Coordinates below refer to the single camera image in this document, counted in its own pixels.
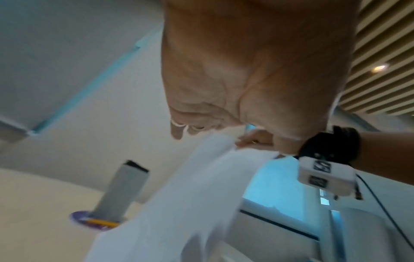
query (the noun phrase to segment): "white desk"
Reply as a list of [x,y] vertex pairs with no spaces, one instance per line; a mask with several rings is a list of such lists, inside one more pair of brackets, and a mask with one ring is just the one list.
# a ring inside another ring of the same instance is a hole
[[[0,169],[0,257],[13,262],[81,262],[98,233],[74,224],[72,212],[92,210],[102,192]],[[126,217],[140,205],[134,203]]]

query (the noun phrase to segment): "white paper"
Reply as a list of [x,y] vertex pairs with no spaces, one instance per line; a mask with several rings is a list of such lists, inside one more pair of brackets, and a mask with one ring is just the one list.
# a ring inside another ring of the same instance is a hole
[[134,219],[98,235],[86,262],[206,261],[253,175],[276,155],[209,136]]

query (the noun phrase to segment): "ceiling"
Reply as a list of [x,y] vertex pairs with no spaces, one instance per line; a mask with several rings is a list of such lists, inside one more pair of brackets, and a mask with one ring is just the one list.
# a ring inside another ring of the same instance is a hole
[[[389,65],[380,73],[376,66]],[[339,103],[360,114],[414,115],[414,0],[363,0]]]

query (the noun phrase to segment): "ceiling light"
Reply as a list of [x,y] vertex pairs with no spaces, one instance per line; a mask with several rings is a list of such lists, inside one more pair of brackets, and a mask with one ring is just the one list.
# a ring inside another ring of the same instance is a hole
[[373,69],[371,69],[371,72],[373,72],[373,73],[383,72],[383,71],[387,70],[388,67],[389,67],[389,64],[383,64],[383,65],[380,65],[380,66],[376,66]]

